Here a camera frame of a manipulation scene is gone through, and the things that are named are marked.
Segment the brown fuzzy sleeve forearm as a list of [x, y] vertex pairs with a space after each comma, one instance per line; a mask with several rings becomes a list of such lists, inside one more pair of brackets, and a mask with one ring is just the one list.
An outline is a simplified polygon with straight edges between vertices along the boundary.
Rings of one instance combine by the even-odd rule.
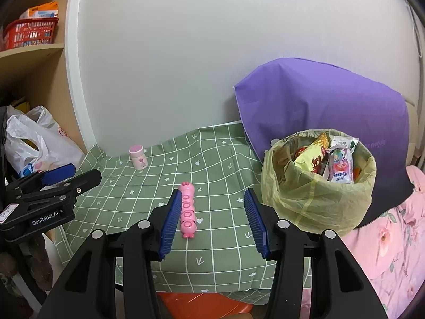
[[[30, 237], [22, 245], [29, 253], [23, 255], [24, 268], [29, 270], [41, 290], [50, 291], [53, 286], [53, 268], [48, 258], [43, 235]], [[19, 244], [7, 243], [1, 238], [1, 275], [11, 278], [18, 273], [17, 251], [21, 251]]]

